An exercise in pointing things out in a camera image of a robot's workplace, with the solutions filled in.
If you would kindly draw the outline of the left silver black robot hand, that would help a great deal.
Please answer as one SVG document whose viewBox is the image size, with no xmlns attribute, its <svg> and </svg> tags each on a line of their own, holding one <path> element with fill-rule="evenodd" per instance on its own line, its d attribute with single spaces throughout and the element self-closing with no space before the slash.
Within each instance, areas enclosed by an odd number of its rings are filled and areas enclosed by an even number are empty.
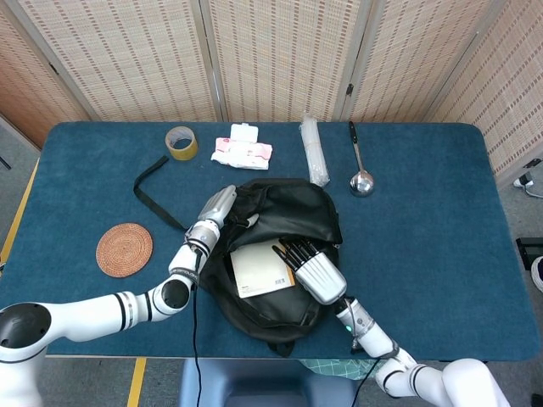
<svg viewBox="0 0 543 407">
<path fill-rule="evenodd" d="M 254 226 L 260 217 L 258 214 L 251 216 L 231 214 L 236 198 L 237 188 L 234 185 L 222 188 L 208 199 L 199 213 L 198 221 L 210 220 L 215 222 L 219 228 L 222 228 L 227 223 L 244 228 Z"/>
</svg>

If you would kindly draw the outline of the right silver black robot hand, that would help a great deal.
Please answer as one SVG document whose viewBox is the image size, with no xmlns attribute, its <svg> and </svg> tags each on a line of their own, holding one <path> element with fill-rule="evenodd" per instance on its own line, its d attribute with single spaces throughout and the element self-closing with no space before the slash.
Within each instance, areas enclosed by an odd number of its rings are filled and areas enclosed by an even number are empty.
<svg viewBox="0 0 543 407">
<path fill-rule="evenodd" d="M 322 305 L 332 305 L 346 293 L 347 281 L 328 256 L 306 239 L 279 239 L 273 252 L 294 273 L 302 287 Z"/>
</svg>

